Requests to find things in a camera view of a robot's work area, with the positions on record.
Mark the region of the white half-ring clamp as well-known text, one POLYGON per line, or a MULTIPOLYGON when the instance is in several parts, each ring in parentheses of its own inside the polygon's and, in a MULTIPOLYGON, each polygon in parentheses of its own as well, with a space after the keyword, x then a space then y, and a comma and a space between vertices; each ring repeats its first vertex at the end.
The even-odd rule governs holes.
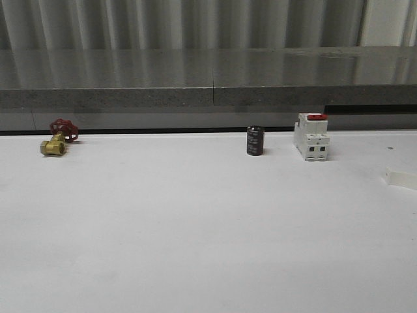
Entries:
POLYGON ((386 168, 385 181, 388 185, 417 190, 417 176, 414 173, 394 171, 386 168))

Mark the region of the black cylindrical capacitor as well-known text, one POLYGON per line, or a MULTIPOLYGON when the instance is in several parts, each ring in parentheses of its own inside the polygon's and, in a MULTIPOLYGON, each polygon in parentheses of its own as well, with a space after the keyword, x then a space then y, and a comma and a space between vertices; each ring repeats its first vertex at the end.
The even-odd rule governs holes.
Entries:
POLYGON ((260 156, 264 151, 265 130, 259 125, 247 127, 246 152, 251 156, 260 156))

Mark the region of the brass valve red handwheel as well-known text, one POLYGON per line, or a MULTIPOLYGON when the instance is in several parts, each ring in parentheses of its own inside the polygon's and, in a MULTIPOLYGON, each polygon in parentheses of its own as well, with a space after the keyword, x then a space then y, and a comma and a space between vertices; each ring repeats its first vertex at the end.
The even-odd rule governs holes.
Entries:
POLYGON ((56 119, 50 124, 51 139, 42 141, 40 153, 44 156, 62 156, 66 152, 66 144, 78 139, 78 127, 71 120, 56 119))

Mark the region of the grey stone ledge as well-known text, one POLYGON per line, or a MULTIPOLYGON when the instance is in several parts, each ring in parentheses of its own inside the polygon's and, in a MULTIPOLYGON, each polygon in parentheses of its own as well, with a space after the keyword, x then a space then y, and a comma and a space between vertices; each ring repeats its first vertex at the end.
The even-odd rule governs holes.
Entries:
POLYGON ((1 107, 416 111, 416 49, 3 50, 1 107))

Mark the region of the white circuit breaker red switch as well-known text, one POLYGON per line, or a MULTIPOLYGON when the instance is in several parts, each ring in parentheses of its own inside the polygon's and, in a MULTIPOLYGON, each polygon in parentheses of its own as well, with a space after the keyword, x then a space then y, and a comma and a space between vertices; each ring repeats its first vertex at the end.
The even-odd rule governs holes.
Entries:
POLYGON ((323 113, 299 113, 294 129, 294 145, 306 161, 327 160, 330 136, 328 116, 323 113))

